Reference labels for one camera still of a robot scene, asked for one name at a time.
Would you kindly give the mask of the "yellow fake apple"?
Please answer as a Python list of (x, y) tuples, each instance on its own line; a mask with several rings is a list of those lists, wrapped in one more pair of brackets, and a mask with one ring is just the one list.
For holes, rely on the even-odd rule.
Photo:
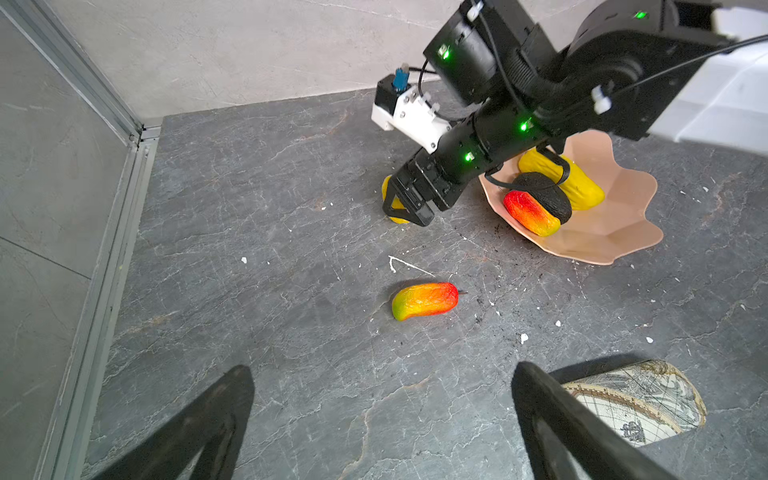
[[(381, 185), (381, 194), (382, 194), (382, 200), (383, 200), (383, 202), (384, 202), (384, 204), (385, 204), (385, 205), (390, 205), (392, 210), (404, 210), (404, 209), (405, 209), (405, 206), (402, 204), (402, 202), (400, 201), (400, 199), (398, 198), (398, 196), (397, 196), (396, 194), (394, 194), (394, 195), (392, 196), (392, 198), (391, 198), (391, 201), (390, 201), (390, 202), (388, 202), (388, 201), (387, 201), (387, 195), (388, 195), (388, 186), (389, 186), (389, 182), (390, 182), (390, 179), (391, 179), (391, 176), (390, 176), (390, 175), (388, 175), (388, 176), (387, 176), (387, 177), (386, 177), (386, 178), (383, 180), (383, 182), (382, 182), (382, 185)], [(391, 220), (393, 223), (395, 223), (395, 224), (399, 224), (399, 225), (403, 225), (403, 224), (408, 224), (408, 223), (409, 223), (409, 221), (408, 221), (408, 220), (406, 220), (406, 219), (403, 219), (403, 218), (399, 218), (399, 217), (392, 217), (392, 216), (389, 216), (389, 219), (390, 219), (390, 220)]]

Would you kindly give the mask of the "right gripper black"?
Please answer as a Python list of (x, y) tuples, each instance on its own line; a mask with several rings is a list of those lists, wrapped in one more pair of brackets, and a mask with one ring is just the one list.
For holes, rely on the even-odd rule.
[(382, 209), (396, 224), (428, 226), (452, 208), (466, 185), (498, 171), (510, 158), (546, 146), (555, 129), (544, 118), (574, 93), (560, 74), (564, 55), (518, 1), (464, 1), (425, 48), (432, 68), (472, 112), (449, 117), (424, 92), (451, 129), (434, 153), (418, 151), (382, 183)]

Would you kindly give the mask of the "red yellow fake mango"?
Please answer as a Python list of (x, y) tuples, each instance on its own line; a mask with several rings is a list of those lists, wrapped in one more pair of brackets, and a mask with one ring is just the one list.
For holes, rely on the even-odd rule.
[(441, 315), (457, 306), (459, 296), (457, 287), (448, 282), (409, 286), (394, 296), (392, 314), (397, 321)]
[(561, 227), (560, 220), (530, 193), (510, 191), (505, 195), (503, 204), (512, 218), (535, 235), (548, 237)]

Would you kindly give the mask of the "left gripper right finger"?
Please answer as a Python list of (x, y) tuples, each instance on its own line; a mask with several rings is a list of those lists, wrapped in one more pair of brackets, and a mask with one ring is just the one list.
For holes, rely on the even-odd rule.
[(511, 393), (536, 479), (576, 479), (574, 463), (592, 479), (674, 477), (630, 446), (534, 363), (518, 363)]

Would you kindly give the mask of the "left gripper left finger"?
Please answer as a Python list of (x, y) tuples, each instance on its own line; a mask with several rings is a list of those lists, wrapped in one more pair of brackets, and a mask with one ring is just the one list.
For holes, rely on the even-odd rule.
[(226, 372), (141, 445), (100, 472), (99, 479), (231, 479), (254, 400), (249, 367)]

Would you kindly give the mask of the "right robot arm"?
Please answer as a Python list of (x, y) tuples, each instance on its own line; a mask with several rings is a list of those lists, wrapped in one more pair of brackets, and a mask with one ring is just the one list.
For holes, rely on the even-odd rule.
[(710, 1), (605, 1), (556, 50), (517, 1), (465, 1), (424, 50), (425, 64), (469, 108), (443, 115), (402, 66), (377, 85), (373, 121), (417, 152), (382, 188), (394, 220), (427, 226), (476, 177), (534, 151), (552, 178), (503, 183), (525, 212), (568, 221), (568, 137), (597, 130), (763, 155), (767, 15)]

